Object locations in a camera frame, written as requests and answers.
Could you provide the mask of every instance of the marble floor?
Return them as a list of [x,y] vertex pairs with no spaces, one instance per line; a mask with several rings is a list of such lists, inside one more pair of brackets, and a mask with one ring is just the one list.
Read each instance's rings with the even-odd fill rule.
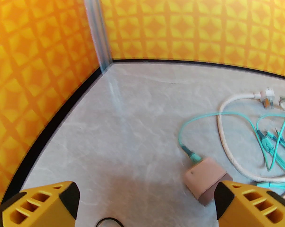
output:
[[[198,114],[217,111],[232,94],[267,87],[274,89],[276,104],[280,95],[285,96],[285,80],[239,70],[114,64],[62,123],[24,188],[76,182],[81,192],[76,227],[94,226],[105,216],[118,218],[126,227],[211,227],[215,204],[200,205],[182,181],[191,163],[178,146],[179,127]],[[267,113],[255,100],[234,102],[227,110],[245,113],[253,122]],[[223,123],[239,163],[258,174],[283,174],[278,166],[266,171],[260,147],[245,121],[225,116]],[[260,128],[281,124],[282,120],[270,118]],[[183,140],[191,150],[214,158],[235,181],[250,182],[225,156],[215,117],[190,124]]]

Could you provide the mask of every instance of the black ring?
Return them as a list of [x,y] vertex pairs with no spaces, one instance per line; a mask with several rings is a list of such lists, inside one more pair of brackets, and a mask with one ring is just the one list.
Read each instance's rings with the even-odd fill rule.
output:
[[97,224],[95,225],[95,227],[99,227],[99,225],[106,221],[106,220],[112,220],[112,221],[115,221],[116,223],[119,224],[120,227],[124,227],[123,224],[116,218],[113,218],[113,217],[106,217],[106,218],[102,218],[100,221],[97,222]]

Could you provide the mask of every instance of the yellow geometric pattern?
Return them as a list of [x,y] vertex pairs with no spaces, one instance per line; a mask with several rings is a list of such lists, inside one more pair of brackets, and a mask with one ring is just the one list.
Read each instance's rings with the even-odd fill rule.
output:
[[285,75],[285,0],[101,0],[113,59],[174,59]]
[[97,67],[83,0],[0,0],[0,201],[37,136]]

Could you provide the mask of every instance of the black baseboard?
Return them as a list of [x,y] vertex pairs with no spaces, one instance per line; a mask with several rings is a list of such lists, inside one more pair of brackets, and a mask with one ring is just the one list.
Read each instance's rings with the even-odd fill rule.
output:
[[64,103],[64,105],[58,110],[58,112],[46,125],[44,130],[41,132],[36,141],[33,143],[32,147],[27,152],[17,171],[15,172],[15,175],[13,176],[3,197],[2,203],[13,197],[21,190],[35,161],[41,154],[44,147],[47,145],[48,141],[51,139],[52,135],[55,133],[56,129],[65,119],[77,101],[81,98],[81,96],[100,75],[101,70],[98,68],[90,77],[88,77],[88,79],[83,82],[82,85],[80,85],[80,87],[70,96],[70,98]]
[[246,68],[246,67],[240,67],[235,65],[225,65],[225,64],[219,64],[219,63],[210,63],[210,62],[200,62],[200,61],[180,61],[180,60],[157,60],[157,59],[117,59],[113,60],[113,63],[135,63],[135,62],[150,62],[150,63],[180,63],[180,64],[187,64],[187,65],[195,65],[198,64],[200,66],[207,66],[207,67],[217,67],[217,68],[225,68],[225,69],[231,69],[231,70],[241,70],[246,72],[252,72],[257,73],[265,76],[275,77],[279,79],[285,80],[285,76],[277,75],[272,72],[252,69],[252,68]]

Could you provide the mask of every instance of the orange patterned wall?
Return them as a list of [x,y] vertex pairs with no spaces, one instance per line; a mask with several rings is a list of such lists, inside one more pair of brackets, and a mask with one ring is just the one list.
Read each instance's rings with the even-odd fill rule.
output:
[[97,68],[83,0],[0,0],[0,201],[41,130]]
[[285,75],[285,0],[101,0],[113,59],[175,59]]

